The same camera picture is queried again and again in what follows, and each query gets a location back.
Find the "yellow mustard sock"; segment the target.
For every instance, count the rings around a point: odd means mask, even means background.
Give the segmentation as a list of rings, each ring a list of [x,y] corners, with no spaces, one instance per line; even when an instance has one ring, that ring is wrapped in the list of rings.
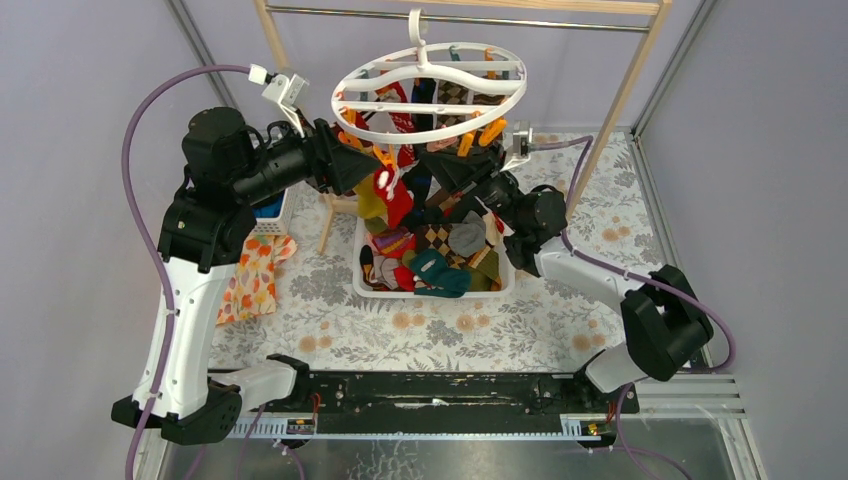
[[[360,218],[363,220],[378,217],[387,219],[387,206],[375,191],[373,174],[363,179],[353,191],[357,197],[357,215]]]

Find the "red santa sock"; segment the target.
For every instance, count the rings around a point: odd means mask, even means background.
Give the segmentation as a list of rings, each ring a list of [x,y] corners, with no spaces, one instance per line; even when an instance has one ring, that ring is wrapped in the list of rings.
[[[413,197],[400,180],[399,172],[385,166],[374,175],[373,188],[387,210],[387,225],[391,228],[401,224],[414,206]]]

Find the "white round sock hanger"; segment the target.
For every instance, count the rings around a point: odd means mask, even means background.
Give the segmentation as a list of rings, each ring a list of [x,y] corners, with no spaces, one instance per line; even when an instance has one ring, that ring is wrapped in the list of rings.
[[[424,13],[408,15],[408,49],[348,74],[331,109],[349,134],[377,144],[438,144],[458,149],[501,140],[507,113],[528,88],[516,54],[485,43],[428,43]]]

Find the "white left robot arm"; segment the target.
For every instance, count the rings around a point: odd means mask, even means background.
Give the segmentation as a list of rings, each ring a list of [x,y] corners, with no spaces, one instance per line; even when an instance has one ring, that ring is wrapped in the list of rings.
[[[225,439],[241,414],[266,403],[296,411],[309,401],[307,364],[285,355],[225,374],[208,371],[218,310],[255,227],[254,207],[299,183],[344,193],[379,167],[324,120],[281,130],[279,140],[264,142],[229,107],[190,120],[183,180],[153,250],[163,281],[154,338],[134,393],[112,407],[115,422],[156,429],[178,445],[205,445]]]

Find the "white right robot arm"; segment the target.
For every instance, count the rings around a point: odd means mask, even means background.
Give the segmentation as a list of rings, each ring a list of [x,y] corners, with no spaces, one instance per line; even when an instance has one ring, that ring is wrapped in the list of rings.
[[[681,270],[665,265],[641,274],[580,252],[567,238],[566,195],[551,185],[522,191],[504,153],[462,160],[424,152],[420,159],[441,187],[460,196],[456,214],[488,211],[508,226],[504,248],[516,269],[571,286],[620,315],[623,342],[574,375],[573,396],[583,410],[601,410],[629,383],[670,380],[713,338],[707,309]]]

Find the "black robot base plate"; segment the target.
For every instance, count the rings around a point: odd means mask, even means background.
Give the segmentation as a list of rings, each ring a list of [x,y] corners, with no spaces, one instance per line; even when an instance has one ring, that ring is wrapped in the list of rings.
[[[407,409],[497,406],[529,413],[606,415],[640,411],[630,391],[592,393],[567,373],[312,371],[297,380],[293,393],[268,402],[268,412],[363,413],[378,406]]]

